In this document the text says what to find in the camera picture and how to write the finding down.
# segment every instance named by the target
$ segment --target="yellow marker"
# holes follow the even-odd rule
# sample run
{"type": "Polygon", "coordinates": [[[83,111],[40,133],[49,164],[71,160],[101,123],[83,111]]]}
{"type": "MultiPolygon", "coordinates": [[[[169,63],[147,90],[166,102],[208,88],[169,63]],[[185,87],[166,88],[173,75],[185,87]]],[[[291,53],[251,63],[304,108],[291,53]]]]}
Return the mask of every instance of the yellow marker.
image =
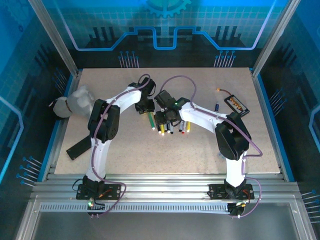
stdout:
{"type": "Polygon", "coordinates": [[[160,129],[161,129],[161,135],[164,136],[165,135],[165,126],[163,124],[161,124],[160,129]]]}
{"type": "Polygon", "coordinates": [[[186,122],[186,132],[187,133],[190,132],[190,122],[189,121],[186,122]]]}

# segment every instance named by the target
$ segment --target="gear logo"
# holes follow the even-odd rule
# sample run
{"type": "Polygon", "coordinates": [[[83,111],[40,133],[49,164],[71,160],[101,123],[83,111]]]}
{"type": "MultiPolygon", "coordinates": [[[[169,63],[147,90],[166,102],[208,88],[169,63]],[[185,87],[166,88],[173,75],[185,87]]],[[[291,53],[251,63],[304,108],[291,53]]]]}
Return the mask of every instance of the gear logo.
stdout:
{"type": "Polygon", "coordinates": [[[150,14],[155,14],[157,17],[167,16],[173,17],[174,14],[180,14],[181,10],[186,9],[186,5],[191,4],[190,0],[147,0],[145,7],[150,11],[150,14]]]}

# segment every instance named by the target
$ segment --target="green marker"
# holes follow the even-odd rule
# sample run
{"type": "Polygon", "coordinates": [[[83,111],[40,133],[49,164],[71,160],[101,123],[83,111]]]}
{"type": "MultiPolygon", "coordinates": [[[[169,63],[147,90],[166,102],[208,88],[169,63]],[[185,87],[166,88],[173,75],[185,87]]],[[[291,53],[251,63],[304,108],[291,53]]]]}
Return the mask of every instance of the green marker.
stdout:
{"type": "Polygon", "coordinates": [[[150,124],[151,124],[151,128],[152,130],[155,130],[155,124],[154,124],[154,120],[152,119],[153,117],[153,114],[151,112],[148,112],[148,116],[149,116],[149,121],[150,121],[150,124]]]}

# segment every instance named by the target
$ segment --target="glass enclosure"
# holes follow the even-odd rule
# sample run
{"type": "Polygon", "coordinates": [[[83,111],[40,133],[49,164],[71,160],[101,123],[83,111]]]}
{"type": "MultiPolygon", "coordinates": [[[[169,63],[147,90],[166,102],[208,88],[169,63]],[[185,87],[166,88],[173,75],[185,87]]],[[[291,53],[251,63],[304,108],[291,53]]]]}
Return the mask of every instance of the glass enclosure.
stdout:
{"type": "Polygon", "coordinates": [[[301,0],[261,71],[295,180],[320,191],[320,1],[301,0]]]}
{"type": "Polygon", "coordinates": [[[287,0],[43,2],[78,68],[148,68],[253,67],[287,0]]]}
{"type": "Polygon", "coordinates": [[[28,1],[0,0],[0,32],[0,238],[13,239],[39,173],[23,157],[41,165],[56,121],[48,105],[70,73],[28,1]]]}

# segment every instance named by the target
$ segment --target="wooden board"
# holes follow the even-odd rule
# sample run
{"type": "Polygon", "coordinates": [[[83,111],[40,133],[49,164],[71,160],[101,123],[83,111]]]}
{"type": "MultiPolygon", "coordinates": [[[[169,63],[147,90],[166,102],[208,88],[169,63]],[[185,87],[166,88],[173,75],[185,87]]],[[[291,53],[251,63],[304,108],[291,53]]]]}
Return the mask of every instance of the wooden board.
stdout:
{"type": "MultiPolygon", "coordinates": [[[[84,69],[79,86],[86,84],[96,99],[109,99],[122,92],[128,84],[137,82],[148,73],[156,82],[156,93],[163,82],[175,75],[186,75],[196,82],[194,102],[214,111],[219,101],[219,112],[232,110],[224,102],[228,96],[217,88],[234,94],[250,113],[242,118],[252,140],[261,148],[263,157],[250,158],[246,162],[247,173],[279,173],[275,153],[267,131],[258,97],[248,68],[99,68],[84,69]]],[[[190,98],[193,84],[184,78],[167,83],[171,96],[190,98]]],[[[61,152],[55,168],[56,174],[84,174],[90,165],[90,150],[70,160],[66,150],[89,134],[88,120],[71,116],[61,152]]],[[[256,151],[249,148],[249,154],[256,151]]],[[[152,130],[148,116],[139,115],[131,106],[120,116],[119,132],[110,145],[107,156],[108,174],[184,174],[226,173],[226,162],[219,155],[216,136],[195,124],[190,133],[182,135],[175,128],[174,134],[161,136],[152,130]]]]}

